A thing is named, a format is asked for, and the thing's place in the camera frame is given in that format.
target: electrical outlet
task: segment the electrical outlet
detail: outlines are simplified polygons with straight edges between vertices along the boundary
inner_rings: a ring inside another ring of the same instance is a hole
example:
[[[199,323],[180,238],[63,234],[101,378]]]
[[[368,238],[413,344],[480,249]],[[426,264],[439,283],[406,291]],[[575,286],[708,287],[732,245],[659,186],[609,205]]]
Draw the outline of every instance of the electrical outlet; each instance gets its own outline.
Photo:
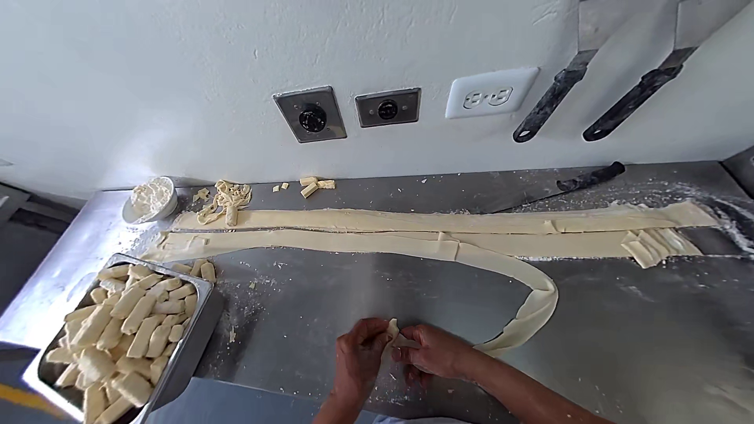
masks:
[[[446,118],[497,115],[518,110],[539,68],[507,69],[456,79],[450,87]]]

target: black knife handle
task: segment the black knife handle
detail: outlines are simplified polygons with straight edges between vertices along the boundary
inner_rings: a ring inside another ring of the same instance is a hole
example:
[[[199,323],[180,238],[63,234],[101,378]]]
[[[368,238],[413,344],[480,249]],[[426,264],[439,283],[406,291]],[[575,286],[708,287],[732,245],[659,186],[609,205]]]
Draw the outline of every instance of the black knife handle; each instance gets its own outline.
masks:
[[[584,131],[584,140],[597,141],[608,135],[641,106],[652,94],[678,76],[683,65],[665,69],[653,69],[642,77],[642,80],[626,93],[604,115],[600,116],[591,127]]]
[[[579,175],[570,180],[557,180],[555,184],[558,186],[558,189],[561,189],[563,192],[572,192],[574,190],[586,189],[604,183],[605,181],[612,180],[625,171],[626,167],[620,162],[615,161],[608,167],[589,172],[588,174]]]
[[[516,143],[524,143],[534,138],[550,115],[555,112],[555,108],[566,97],[566,94],[577,82],[584,78],[586,73],[586,67],[575,70],[564,69],[558,72],[555,75],[555,81],[537,102],[537,106],[534,106],[534,109],[529,112],[521,125],[513,132],[513,139]]]

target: metal tray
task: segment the metal tray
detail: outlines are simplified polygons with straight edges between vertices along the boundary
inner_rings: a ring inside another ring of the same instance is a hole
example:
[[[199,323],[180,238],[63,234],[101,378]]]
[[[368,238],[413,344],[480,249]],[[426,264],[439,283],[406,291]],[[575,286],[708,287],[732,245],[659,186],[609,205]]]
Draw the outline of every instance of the metal tray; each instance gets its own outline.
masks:
[[[189,384],[189,380],[191,380],[191,377],[194,375],[194,371],[204,353],[204,348],[207,347],[207,342],[209,341],[210,336],[217,325],[217,321],[220,318],[220,314],[222,313],[222,296],[213,290],[214,284],[209,281],[182,274],[173,271],[172,269],[164,268],[163,266],[138,260],[120,253],[113,255],[107,261],[105,267],[109,268],[110,266],[123,265],[126,263],[144,265],[159,274],[171,275],[173,277],[178,277],[183,281],[192,283],[196,287],[197,304],[194,317],[191,320],[191,325],[188,326],[186,335],[178,342],[176,350],[170,356],[170,360],[167,362],[167,366],[165,367],[160,380],[157,382],[155,390],[152,392],[152,396],[149,397],[147,404],[141,408],[131,408],[131,410],[116,421],[115,424],[145,422],[146,417],[153,410],[157,410],[159,407],[171,402],[183,393],[186,386]],[[94,304],[89,293],[92,289],[98,286],[99,282],[95,278],[94,282],[89,287],[89,290],[87,290],[87,293],[84,295],[84,298],[81,299],[81,302],[76,306],[76,309]],[[51,349],[57,347],[58,340],[64,334],[65,332],[61,327],[58,334],[48,344],[48,347],[41,350],[26,368],[22,379],[32,389],[39,392],[42,396],[45,396],[46,399],[60,409],[66,411],[74,419],[83,421],[83,392],[74,387],[60,389],[54,385],[57,378],[63,373],[63,370],[66,369],[67,365],[49,364],[44,362],[44,356]]]

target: white bowl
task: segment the white bowl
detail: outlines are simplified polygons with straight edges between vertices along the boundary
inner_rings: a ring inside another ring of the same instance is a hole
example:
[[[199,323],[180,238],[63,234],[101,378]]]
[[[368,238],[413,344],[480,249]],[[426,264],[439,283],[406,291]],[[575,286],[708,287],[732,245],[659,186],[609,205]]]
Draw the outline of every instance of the white bowl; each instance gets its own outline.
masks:
[[[167,201],[165,206],[160,209],[159,212],[157,212],[155,215],[151,217],[147,217],[146,219],[142,219],[143,217],[139,215],[134,209],[133,204],[131,203],[131,197],[128,196],[128,199],[126,199],[126,202],[123,204],[123,221],[129,223],[129,224],[140,224],[140,223],[151,223],[154,221],[159,221],[173,213],[174,210],[176,210],[176,207],[178,206],[178,193],[176,193],[176,187],[173,184],[173,181],[168,177],[160,177],[164,178],[168,181],[170,181],[170,185],[173,189],[173,194],[170,196],[170,200]]]

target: knife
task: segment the knife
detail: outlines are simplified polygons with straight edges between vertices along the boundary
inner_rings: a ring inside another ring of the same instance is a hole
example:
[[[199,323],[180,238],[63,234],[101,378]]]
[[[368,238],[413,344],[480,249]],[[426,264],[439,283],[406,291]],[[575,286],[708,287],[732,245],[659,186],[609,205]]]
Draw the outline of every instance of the knife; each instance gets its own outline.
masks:
[[[634,88],[588,127],[584,131],[584,140],[597,141],[607,137],[652,94],[678,76],[683,63],[699,45],[750,2],[751,0],[681,0],[678,3],[673,51],[657,69],[644,74]]]
[[[553,186],[545,186],[542,189],[534,190],[534,194],[524,191],[520,197],[517,198],[499,198],[489,204],[478,207],[470,211],[471,214],[495,214],[497,212],[503,212],[512,207],[520,206],[522,204],[530,204],[532,202],[541,200],[543,198],[550,198],[553,196],[561,195],[564,193],[574,192],[580,189],[587,189],[589,187],[596,186],[597,184],[604,183],[605,181],[612,180],[618,175],[625,172],[626,167],[620,162],[613,162],[610,166],[598,169],[580,175],[570,180],[557,180]]]
[[[631,15],[633,3],[625,0],[580,0],[578,3],[578,52],[570,64],[555,75],[555,81],[513,132],[517,143],[537,135],[566,94],[587,73],[587,66],[600,47]]]

